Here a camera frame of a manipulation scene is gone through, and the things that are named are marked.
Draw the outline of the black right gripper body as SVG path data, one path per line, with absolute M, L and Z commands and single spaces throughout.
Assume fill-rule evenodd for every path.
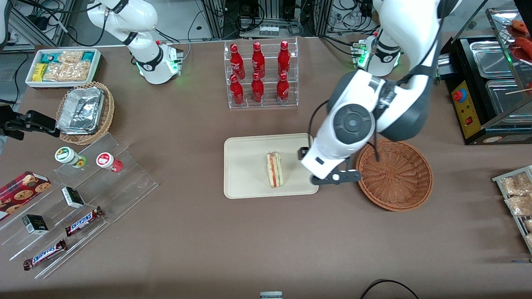
M 23 140 L 25 133 L 21 131 L 25 124 L 21 121 L 21 113 L 12 110 L 11 106 L 0 107 L 0 135 L 15 140 Z

